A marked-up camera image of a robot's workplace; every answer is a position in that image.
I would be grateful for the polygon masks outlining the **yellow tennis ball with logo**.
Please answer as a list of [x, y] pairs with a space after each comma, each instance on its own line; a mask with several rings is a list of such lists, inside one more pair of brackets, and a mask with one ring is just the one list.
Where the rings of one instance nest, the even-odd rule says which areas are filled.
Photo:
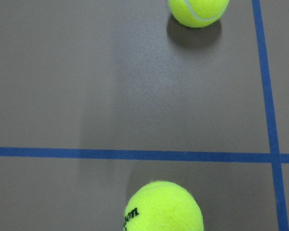
[[124, 231], [203, 231], [202, 212], [180, 185], [154, 181], [139, 189], [124, 211]]

